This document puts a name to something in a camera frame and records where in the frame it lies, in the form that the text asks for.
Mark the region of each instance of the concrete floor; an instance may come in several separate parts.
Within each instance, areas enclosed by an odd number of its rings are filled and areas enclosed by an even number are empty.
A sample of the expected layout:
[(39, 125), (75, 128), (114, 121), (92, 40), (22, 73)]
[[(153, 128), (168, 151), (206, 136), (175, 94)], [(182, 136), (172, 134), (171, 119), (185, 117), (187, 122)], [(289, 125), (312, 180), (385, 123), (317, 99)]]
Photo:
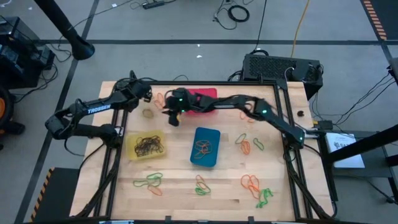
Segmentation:
[[(58, 0), (59, 6), (72, 24), (88, 17), (94, 0)], [(96, 12), (121, 4), (123, 0), (101, 0)], [(292, 40), (305, 0), (268, 0), (262, 40)], [(93, 19), (87, 39), (96, 40), (255, 40), (262, 15), (263, 0), (254, 1), (247, 8), (250, 20), (238, 24), (235, 30), (223, 30), (212, 22), (212, 15), (220, 1), (179, 0), (163, 7), (132, 10), (129, 4), (110, 10)], [(19, 16), (41, 39), (58, 39), (59, 31), (31, 0), (13, 0), (0, 8), (3, 16)], [(230, 24), (220, 14), (220, 20)], [(85, 22), (76, 30), (81, 34)], [(298, 45), (294, 57), (321, 61), (325, 66), (324, 86), (319, 92), (321, 113), (344, 113), (381, 77), (386, 75), (388, 62), (379, 45), (345, 45), (345, 40), (377, 40), (360, 0), (316, 0), (310, 3), (298, 40), (340, 40), (341, 45), (323, 42), (322, 45)], [(79, 61), (70, 85), (65, 106), (76, 98), (91, 100), (98, 96), (102, 81), (128, 76), (133, 69), (138, 77), (171, 80), (184, 74), (190, 80), (225, 81), (239, 70), (244, 55), (252, 44), (96, 44), (92, 58)], [(271, 55), (289, 57), (291, 45), (260, 45)], [(398, 57), (398, 46), (389, 46), (392, 56)], [(56, 63), (59, 75), (49, 87), (37, 91), (16, 105), (15, 119), (26, 125), (21, 136), (5, 136), (0, 151), (0, 222), (16, 219), (32, 171), (46, 135), (44, 121), (54, 112), (72, 59)], [(343, 129), (378, 131), (398, 123), (398, 88), (392, 85), (366, 109), (353, 114), (341, 125)], [(91, 118), (83, 120), (90, 123)], [(71, 138), (68, 145), (83, 153), (86, 139)], [(387, 147), (390, 155), (397, 148)], [(43, 164), (39, 181), (25, 216), (29, 219), (45, 174), (51, 167), (78, 168), (80, 157), (67, 153), (60, 141), (52, 141)], [(366, 182), (336, 178), (338, 215), (341, 220), (370, 223), (392, 223), (398, 214), (395, 205), (384, 203), (380, 194)], [(373, 179), (387, 194), (391, 194), (386, 179)]]

